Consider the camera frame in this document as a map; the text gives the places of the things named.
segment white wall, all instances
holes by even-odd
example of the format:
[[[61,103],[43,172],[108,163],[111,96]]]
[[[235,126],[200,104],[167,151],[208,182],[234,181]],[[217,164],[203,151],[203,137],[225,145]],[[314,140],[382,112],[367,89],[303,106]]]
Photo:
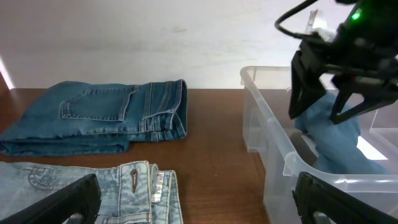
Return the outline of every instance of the white wall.
[[[0,56],[17,88],[179,78],[241,88],[244,66],[289,65],[298,42],[274,21],[301,1],[0,0]],[[316,8],[330,27],[350,10],[320,0],[285,26],[304,31]]]

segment light blue jeans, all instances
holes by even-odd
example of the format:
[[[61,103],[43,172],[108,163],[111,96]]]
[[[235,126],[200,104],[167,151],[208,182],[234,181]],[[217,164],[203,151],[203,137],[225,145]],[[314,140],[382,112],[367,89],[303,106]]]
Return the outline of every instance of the light blue jeans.
[[[96,174],[102,202],[95,223],[183,223],[175,172],[159,171],[156,164],[147,161],[108,169],[0,162],[0,173],[0,220],[86,174]],[[160,201],[151,202],[151,197],[156,194],[152,183],[157,181],[160,173],[164,176],[158,194]]]

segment folded jeans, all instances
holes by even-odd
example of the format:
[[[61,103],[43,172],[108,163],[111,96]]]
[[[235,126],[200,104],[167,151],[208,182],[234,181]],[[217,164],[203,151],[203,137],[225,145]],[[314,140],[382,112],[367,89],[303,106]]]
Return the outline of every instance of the folded jeans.
[[[0,172],[0,220],[86,174],[96,174],[101,189],[101,207],[95,223],[183,223],[175,171],[160,171],[156,164],[147,161],[109,169],[0,162]],[[159,174],[162,174],[163,182],[161,192],[156,192],[153,185],[158,182]],[[160,200],[154,202],[156,194]]]
[[[11,156],[70,156],[124,152],[130,141],[165,141],[187,135],[183,80],[144,85],[62,82],[0,134]]]

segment blue cloth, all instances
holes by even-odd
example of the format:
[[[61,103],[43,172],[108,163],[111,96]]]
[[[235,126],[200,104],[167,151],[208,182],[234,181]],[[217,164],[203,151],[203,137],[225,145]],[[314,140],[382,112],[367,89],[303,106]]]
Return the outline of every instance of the blue cloth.
[[[147,161],[107,169],[0,162],[0,220],[87,174],[97,176],[101,189],[96,224],[183,223],[175,171],[161,171],[156,164]]]
[[[70,156],[124,152],[130,141],[187,135],[183,80],[145,85],[62,82],[0,134],[0,152],[12,156]]]
[[[330,121],[335,100],[336,96],[328,92],[295,120],[295,127],[308,134],[317,145],[319,158],[314,168],[332,174],[391,174],[356,147],[361,135],[358,118],[340,124]]]

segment dark blue jeans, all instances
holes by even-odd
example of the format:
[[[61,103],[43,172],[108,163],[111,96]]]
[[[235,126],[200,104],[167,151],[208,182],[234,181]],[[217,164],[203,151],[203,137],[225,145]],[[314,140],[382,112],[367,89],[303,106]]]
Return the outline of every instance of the dark blue jeans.
[[[16,156],[70,156],[128,150],[130,141],[187,135],[183,80],[145,85],[62,82],[0,134],[0,152]]]

